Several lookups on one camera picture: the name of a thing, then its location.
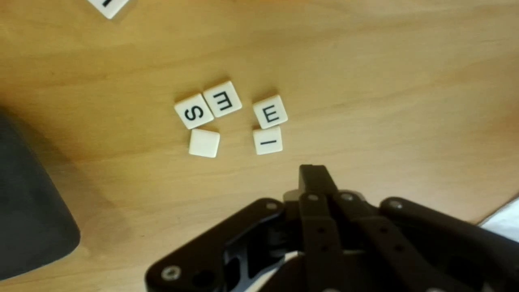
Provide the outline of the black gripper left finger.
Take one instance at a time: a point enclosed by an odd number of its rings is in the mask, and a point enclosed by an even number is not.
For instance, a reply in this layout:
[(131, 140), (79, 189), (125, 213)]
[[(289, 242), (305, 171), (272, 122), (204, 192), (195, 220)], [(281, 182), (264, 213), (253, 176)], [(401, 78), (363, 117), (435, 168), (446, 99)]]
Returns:
[(298, 247), (294, 203), (261, 198), (157, 260), (146, 292), (245, 292)]

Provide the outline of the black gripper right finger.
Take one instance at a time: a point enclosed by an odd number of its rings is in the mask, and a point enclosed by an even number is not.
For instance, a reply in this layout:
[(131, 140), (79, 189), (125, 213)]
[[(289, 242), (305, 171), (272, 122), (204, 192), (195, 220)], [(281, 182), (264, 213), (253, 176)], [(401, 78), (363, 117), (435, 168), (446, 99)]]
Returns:
[(519, 292), (519, 244), (414, 202), (371, 207), (303, 166), (297, 208), (315, 292)]

